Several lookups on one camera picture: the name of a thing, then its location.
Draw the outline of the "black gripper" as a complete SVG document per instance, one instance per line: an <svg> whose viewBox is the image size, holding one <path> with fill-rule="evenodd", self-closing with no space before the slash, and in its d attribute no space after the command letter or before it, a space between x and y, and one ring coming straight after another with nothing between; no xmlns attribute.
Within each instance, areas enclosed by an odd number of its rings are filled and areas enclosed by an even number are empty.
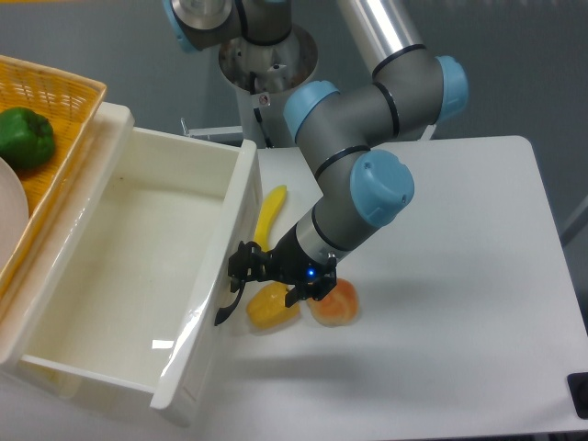
<svg viewBox="0 0 588 441"><path fill-rule="evenodd" d="M285 297L286 308L302 300L321 301L337 284L336 265L328 266L310 258L296 238L285 238L267 252L256 242L239 242L228 262L231 292L237 292L249 281L259 280L263 274L292 286Z"/></svg>

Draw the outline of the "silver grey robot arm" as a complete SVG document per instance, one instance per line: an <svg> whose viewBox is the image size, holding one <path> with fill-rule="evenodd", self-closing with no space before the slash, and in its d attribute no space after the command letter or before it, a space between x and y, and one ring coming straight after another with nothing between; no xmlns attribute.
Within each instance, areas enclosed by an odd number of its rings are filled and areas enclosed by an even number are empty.
<svg viewBox="0 0 588 441"><path fill-rule="evenodd" d="M339 9L370 71L343 93L317 81L314 40L292 20L289 1L167 1L186 51L219 50L245 139L296 145L322 197L270 251L241 243L229 260L231 290L251 281L286 284L285 305L323 299L336 267L411 201L413 178L385 142L449 119L468 103L462 66L435 57L398 1L342 1Z"/></svg>

